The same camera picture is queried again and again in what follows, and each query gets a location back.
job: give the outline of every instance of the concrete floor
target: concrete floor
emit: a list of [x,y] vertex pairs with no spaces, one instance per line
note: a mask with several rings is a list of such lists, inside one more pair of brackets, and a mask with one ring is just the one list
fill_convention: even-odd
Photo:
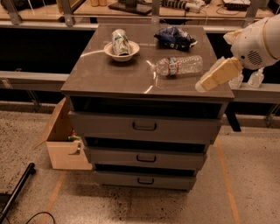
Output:
[[[11,193],[25,168],[35,163],[8,213],[26,223],[50,212],[56,223],[280,223],[280,121],[265,127],[262,117],[238,116],[242,132],[227,120],[189,192],[101,187],[91,171],[53,170],[46,145],[37,149],[52,106],[0,102],[0,193]],[[39,215],[31,223],[53,223]]]

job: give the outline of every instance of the cardboard box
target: cardboard box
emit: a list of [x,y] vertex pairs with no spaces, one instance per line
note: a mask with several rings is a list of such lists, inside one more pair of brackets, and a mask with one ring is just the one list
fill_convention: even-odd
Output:
[[84,153],[83,143],[78,150],[78,142],[67,142],[73,131],[68,112],[69,106],[64,98],[52,112],[35,148],[46,143],[53,169],[92,170]]

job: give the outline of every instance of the black pole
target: black pole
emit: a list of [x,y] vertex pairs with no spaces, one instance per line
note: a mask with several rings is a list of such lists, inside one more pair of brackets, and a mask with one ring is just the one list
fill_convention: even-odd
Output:
[[25,181],[28,179],[29,175],[34,174],[36,171],[34,169],[35,164],[34,163],[30,163],[28,165],[28,167],[26,168],[23,176],[21,177],[21,179],[18,181],[17,186],[14,188],[9,200],[7,201],[5,207],[3,208],[2,212],[0,213],[0,223],[2,223],[7,215],[7,213],[9,212],[9,209],[12,205],[12,203],[15,201],[15,199],[17,198],[19,192],[21,191],[21,189],[23,188]]

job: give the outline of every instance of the gray tabletop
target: gray tabletop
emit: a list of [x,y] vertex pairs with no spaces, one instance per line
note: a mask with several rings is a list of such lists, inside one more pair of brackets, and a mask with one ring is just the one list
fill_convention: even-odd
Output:
[[[61,91],[65,95],[120,95],[122,97],[147,98],[214,98],[233,99],[228,86],[223,84],[212,91],[199,93],[194,85],[216,61],[216,56],[206,33],[200,26],[180,26],[191,34],[197,45],[187,52],[166,48],[158,43],[154,34],[166,25],[147,24],[100,24],[94,36],[77,61]],[[124,29],[129,40],[139,44],[140,51],[128,62],[116,62],[104,51],[111,42],[111,34],[116,29]],[[155,77],[150,63],[166,57],[187,57],[200,55],[203,71],[177,76],[175,79]]]

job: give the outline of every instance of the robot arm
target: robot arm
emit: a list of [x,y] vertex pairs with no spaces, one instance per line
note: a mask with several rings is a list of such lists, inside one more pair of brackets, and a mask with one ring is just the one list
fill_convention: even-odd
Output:
[[227,33],[224,39],[234,55],[219,59],[201,77],[196,89],[205,92],[232,80],[245,67],[258,69],[274,65],[280,60],[280,14],[266,17],[245,29]]

